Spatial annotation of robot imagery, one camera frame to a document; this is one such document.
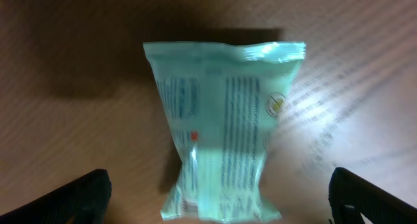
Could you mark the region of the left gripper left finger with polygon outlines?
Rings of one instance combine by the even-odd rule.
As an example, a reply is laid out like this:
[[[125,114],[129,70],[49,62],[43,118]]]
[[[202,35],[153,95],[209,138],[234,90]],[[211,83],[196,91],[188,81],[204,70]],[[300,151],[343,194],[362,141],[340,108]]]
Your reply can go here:
[[[111,198],[105,169],[95,169],[48,194],[1,215],[1,224],[99,224]]]

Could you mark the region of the teal snack packet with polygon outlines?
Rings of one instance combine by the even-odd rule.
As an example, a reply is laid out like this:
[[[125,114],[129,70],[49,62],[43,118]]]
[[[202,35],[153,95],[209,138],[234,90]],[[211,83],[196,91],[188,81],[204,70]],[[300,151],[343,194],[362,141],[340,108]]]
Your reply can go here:
[[[147,42],[143,49],[182,162],[162,218],[279,219],[259,181],[306,44]]]

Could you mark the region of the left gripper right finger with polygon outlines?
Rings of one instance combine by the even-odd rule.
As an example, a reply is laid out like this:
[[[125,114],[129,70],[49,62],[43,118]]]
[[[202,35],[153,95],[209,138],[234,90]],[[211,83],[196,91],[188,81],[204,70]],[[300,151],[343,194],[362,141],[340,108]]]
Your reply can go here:
[[[346,168],[337,167],[328,187],[330,223],[416,224],[416,208]]]

